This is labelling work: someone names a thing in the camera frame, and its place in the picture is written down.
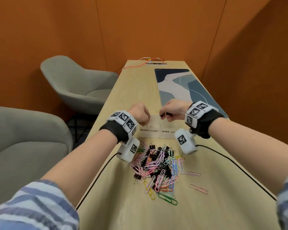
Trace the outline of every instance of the red cable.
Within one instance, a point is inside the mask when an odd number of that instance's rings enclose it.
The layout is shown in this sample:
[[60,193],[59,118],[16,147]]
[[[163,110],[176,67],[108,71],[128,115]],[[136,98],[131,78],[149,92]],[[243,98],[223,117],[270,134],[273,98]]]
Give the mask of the red cable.
[[143,66],[144,64],[146,64],[147,61],[150,61],[150,60],[146,60],[143,64],[138,65],[138,66],[127,66],[127,67],[123,67],[123,68],[119,71],[119,74],[121,73],[121,71],[122,71],[123,69],[141,67],[141,66]]

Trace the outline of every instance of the white camera device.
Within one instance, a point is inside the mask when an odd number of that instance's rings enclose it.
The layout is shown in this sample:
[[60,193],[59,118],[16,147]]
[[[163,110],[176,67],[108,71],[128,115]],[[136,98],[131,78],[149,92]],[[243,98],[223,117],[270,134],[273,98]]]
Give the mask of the white camera device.
[[126,111],[116,111],[109,118],[108,121],[116,121],[124,130],[128,133],[128,141],[121,142],[121,146],[117,152],[117,157],[126,161],[131,162],[135,152],[138,150],[140,141],[137,138],[134,138],[133,135],[137,131],[137,121],[134,117]]
[[195,140],[193,139],[196,134],[194,134],[191,129],[196,128],[197,120],[211,110],[219,112],[217,108],[204,103],[203,101],[198,101],[192,104],[187,110],[184,121],[190,127],[190,130],[184,130],[181,128],[175,132],[175,138],[184,154],[191,154],[197,151]]

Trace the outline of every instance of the dark floor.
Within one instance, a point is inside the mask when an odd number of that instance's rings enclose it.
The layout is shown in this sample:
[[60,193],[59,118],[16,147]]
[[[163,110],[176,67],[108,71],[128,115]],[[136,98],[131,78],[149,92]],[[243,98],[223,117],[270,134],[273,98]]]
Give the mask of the dark floor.
[[77,143],[75,143],[75,115],[67,122],[74,142],[73,149],[77,148],[88,137],[96,118],[97,115],[77,114]]

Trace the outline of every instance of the qr code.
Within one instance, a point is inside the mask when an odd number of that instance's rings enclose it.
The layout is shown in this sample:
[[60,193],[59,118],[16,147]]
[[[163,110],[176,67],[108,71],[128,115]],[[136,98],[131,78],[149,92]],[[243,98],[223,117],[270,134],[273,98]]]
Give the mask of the qr code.
[[198,104],[196,107],[198,107],[202,110],[202,109],[205,109],[207,107],[207,105],[204,103],[201,103],[201,104]]
[[116,117],[120,114],[120,112],[115,112],[113,115],[111,115],[110,117]]
[[126,124],[129,127],[129,129],[132,129],[135,125],[135,123],[131,119],[129,119]]
[[182,145],[183,143],[187,142],[187,140],[183,135],[181,135],[180,137],[178,137],[178,142],[180,143],[180,145]]
[[190,116],[187,116],[187,124],[192,126],[192,118]]
[[135,127],[135,128],[132,130],[132,136],[135,134],[136,131],[137,131],[137,128]]
[[198,112],[200,112],[200,110],[199,109],[196,109],[196,108],[194,108],[193,110],[191,110],[191,112],[190,112],[190,115],[192,115],[192,116],[196,116],[196,114],[198,113]]
[[126,114],[124,114],[124,113],[121,113],[121,114],[119,115],[119,118],[120,118],[121,120],[123,120],[123,121],[126,121],[129,117],[128,117],[128,115],[126,115]]
[[131,149],[130,149],[130,151],[131,151],[133,154],[135,154],[135,152],[137,151],[137,149],[138,149],[138,147],[137,147],[135,144],[133,144],[132,147],[131,147]]

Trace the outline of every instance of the person's right arm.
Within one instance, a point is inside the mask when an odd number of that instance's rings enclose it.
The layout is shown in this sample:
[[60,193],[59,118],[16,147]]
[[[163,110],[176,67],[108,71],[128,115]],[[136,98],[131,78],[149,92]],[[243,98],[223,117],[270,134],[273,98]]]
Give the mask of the person's right arm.
[[[170,122],[184,120],[184,114],[191,102],[172,99],[159,114]],[[288,177],[288,145],[258,131],[244,127],[224,118],[214,120],[209,135],[232,155],[256,179],[277,195]]]

